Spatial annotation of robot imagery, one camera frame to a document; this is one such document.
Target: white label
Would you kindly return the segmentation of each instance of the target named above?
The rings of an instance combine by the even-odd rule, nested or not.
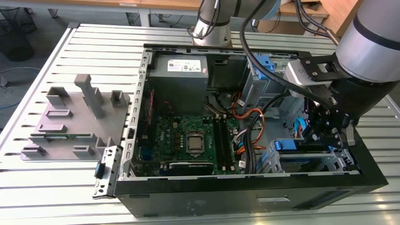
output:
[[[137,5],[135,4],[127,4],[127,3],[119,3],[119,6],[131,6],[131,7],[135,7]]]
[[[241,101],[239,99],[237,99],[237,104],[242,107],[243,106],[243,101]]]
[[[167,72],[201,72],[199,60],[167,60]]]
[[[245,168],[245,162],[243,161],[238,161],[238,167]]]

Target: slotted aluminum surface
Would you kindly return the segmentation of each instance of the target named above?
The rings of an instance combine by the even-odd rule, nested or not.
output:
[[[247,34],[253,48],[301,50],[330,54],[325,38]],[[122,90],[134,95],[143,43],[190,45],[182,29],[81,24],[67,29],[0,135],[0,224],[395,224],[400,221],[400,122],[382,100],[359,120],[357,130],[389,185],[350,196],[313,211],[231,214],[202,217],[134,218],[117,199],[91,200],[95,162],[22,162],[19,149],[34,129],[47,102],[50,86],[78,91],[77,73],[91,75],[99,91]],[[231,33],[233,47],[241,47]]]

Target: floor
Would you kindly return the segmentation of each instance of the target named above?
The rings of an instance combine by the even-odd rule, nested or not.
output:
[[[46,9],[33,8],[31,18],[35,23],[37,30],[27,34],[26,37],[34,49],[34,56],[23,62],[11,62],[2,56],[2,54],[0,54],[0,71],[13,67],[41,68],[70,22],[106,25],[130,24],[139,26],[139,19],[137,18],[137,14],[125,15],[125,13],[115,12],[58,10],[58,18],[51,19]],[[195,24],[194,16],[185,15],[179,17],[178,15],[171,15],[170,17],[163,18],[163,20],[165,22],[158,22],[157,16],[151,15],[151,26],[171,26],[173,28],[186,28]],[[231,19],[230,29],[233,31],[238,31],[241,22],[242,19]],[[253,32],[250,26],[247,26],[245,30],[247,32]],[[15,109],[15,106],[5,109],[1,108],[18,103],[31,84],[31,81],[34,80],[35,74],[37,70],[34,69],[15,69],[1,74],[9,81],[9,84],[7,88],[0,88],[0,131],[6,124],[6,121]],[[393,90],[390,95],[395,103],[398,104],[400,87]]]

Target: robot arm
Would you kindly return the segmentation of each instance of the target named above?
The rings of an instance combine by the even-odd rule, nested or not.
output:
[[[230,17],[261,19],[274,14],[279,1],[267,0],[262,5],[261,2],[262,0],[203,0],[191,31],[193,42],[197,45],[226,46],[230,43]],[[287,82],[279,84],[287,87],[295,97],[306,96],[298,94],[298,87],[303,89],[302,93],[309,93],[303,101],[303,111],[309,115],[307,128],[302,131],[305,142],[318,141],[337,148],[351,145],[351,128],[357,125],[359,116],[397,85],[400,32],[394,28],[400,20],[398,8],[398,1],[365,0],[339,42],[334,34],[326,31],[326,36],[338,45],[335,53],[289,63],[283,77]],[[273,79],[275,75],[267,71],[265,76],[271,80],[281,80]]]
[[[303,109],[309,125],[302,132],[305,141],[317,140],[337,148],[353,145],[351,128],[359,116],[395,87],[400,80],[395,65],[400,32],[391,28],[400,19],[398,8],[397,1],[365,0],[335,53],[289,63],[286,80],[333,104],[331,109],[326,109],[306,99]],[[326,64],[325,68],[319,68],[319,64]]]
[[[230,17],[245,18],[261,0],[202,0],[198,8],[197,23],[193,31],[195,45],[227,46],[230,44]],[[253,19],[265,19],[274,15],[279,0],[262,4]]]

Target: metal bracket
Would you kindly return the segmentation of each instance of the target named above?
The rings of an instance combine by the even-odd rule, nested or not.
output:
[[[319,133],[319,142],[337,149],[346,149],[346,138],[342,132],[334,132],[327,135]]]
[[[313,56],[305,57],[299,60],[301,65],[303,67],[305,73],[309,79],[314,82],[325,82],[325,81],[334,81],[341,79],[350,78],[346,73],[341,73],[337,71],[323,72],[321,71],[318,65],[326,64],[327,67],[333,67],[333,63],[335,61],[335,55],[323,55],[323,56]]]
[[[347,146],[354,146],[355,145],[354,127],[351,126],[351,124],[349,124],[349,126],[345,129],[342,129],[342,132],[343,132],[346,140],[347,140]]]
[[[97,163],[94,177],[94,194],[93,199],[111,199],[114,186],[117,183],[119,158],[122,148],[117,145],[105,148],[101,161]]]

